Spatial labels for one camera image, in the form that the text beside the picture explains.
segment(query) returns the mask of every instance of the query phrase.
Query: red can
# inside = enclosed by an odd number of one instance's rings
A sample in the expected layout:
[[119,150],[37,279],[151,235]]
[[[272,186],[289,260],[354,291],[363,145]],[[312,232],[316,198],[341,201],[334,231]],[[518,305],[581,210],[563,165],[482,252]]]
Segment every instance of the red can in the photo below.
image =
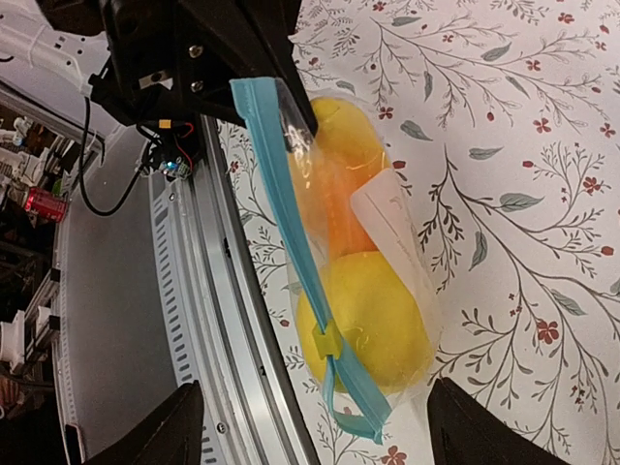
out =
[[28,192],[24,209],[42,218],[60,223],[65,217],[67,203],[45,189],[33,187]]

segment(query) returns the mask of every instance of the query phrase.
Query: floral tablecloth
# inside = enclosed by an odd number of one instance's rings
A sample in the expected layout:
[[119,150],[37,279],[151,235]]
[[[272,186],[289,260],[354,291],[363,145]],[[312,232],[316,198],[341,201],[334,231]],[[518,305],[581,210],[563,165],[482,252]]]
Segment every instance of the floral tablecloth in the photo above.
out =
[[[307,0],[293,36],[309,90],[374,105],[444,308],[433,375],[574,464],[620,463],[619,38],[614,0]],[[383,446],[329,420],[250,142],[221,133],[323,463],[432,463],[409,405]]]

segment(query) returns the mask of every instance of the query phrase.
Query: ziplock bag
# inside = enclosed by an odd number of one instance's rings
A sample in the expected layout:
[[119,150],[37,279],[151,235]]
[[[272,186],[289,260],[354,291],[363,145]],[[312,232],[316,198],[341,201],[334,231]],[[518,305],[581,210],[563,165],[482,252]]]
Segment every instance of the ziplock bag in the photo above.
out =
[[[348,100],[312,101],[313,138],[281,79],[231,83],[296,274],[290,288],[303,289],[295,325],[306,364],[338,425],[380,444],[392,408],[427,391],[440,329],[398,178]],[[361,415],[336,412],[335,392]]]

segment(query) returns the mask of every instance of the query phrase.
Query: bolt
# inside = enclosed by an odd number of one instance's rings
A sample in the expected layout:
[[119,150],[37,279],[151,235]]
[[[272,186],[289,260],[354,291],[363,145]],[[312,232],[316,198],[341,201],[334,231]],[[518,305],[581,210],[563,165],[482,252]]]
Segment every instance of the bolt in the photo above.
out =
[[192,82],[192,85],[190,87],[192,89],[192,92],[196,94],[197,92],[200,92],[204,89],[204,82],[202,82],[201,80],[197,80],[196,82]]
[[190,53],[191,58],[198,58],[204,52],[204,47],[203,46],[190,46],[190,49],[188,51]]

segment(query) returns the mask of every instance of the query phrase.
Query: mechanical part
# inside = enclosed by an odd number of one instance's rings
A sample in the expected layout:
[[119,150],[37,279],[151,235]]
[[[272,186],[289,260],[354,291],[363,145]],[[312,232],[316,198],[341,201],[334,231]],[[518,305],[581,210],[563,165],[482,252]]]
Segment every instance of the mechanical part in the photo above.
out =
[[[49,0],[42,3],[58,2]],[[82,95],[90,94],[88,79],[102,70],[109,55],[105,42],[93,42],[85,47],[80,37],[54,31],[25,6],[3,2],[0,8],[0,51],[26,61],[31,67],[43,68],[61,76]],[[73,32],[72,24],[82,21],[82,16],[74,16],[73,20],[67,20],[64,24]]]
[[189,53],[191,58],[198,58],[204,52],[203,46],[190,46]]
[[192,92],[194,92],[195,94],[197,92],[201,92],[204,89],[204,82],[202,82],[201,80],[197,80],[195,82],[192,82]]
[[28,308],[26,308],[26,323],[32,324],[37,318],[39,307],[46,306],[52,298],[58,293],[58,284],[60,283],[60,270],[52,268],[47,272],[46,277],[39,285],[39,289],[35,292]]
[[11,373],[20,373],[26,362],[24,312],[18,311],[11,323],[0,323],[0,361],[9,363]]
[[26,360],[31,363],[45,361],[51,344],[60,334],[60,318],[52,315],[49,308],[40,306],[35,323],[27,325],[26,331]]
[[152,75],[141,77],[138,81],[139,88],[145,89],[147,87],[150,87],[151,85],[159,84],[160,82],[163,82],[170,78],[171,78],[170,71],[168,70],[156,71]]

